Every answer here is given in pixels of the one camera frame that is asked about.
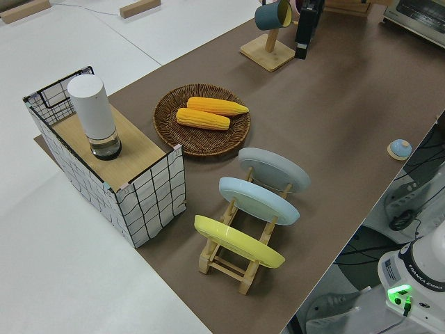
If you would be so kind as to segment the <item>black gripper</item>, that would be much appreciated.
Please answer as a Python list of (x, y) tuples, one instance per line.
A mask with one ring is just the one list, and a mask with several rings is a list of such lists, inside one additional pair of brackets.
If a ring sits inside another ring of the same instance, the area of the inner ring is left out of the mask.
[(295, 58), (305, 60), (307, 57), (308, 44), (313, 38), (318, 26), (321, 14), (323, 13), (324, 0), (304, 0), (297, 1), (297, 8), (300, 16), (296, 32), (296, 52)]

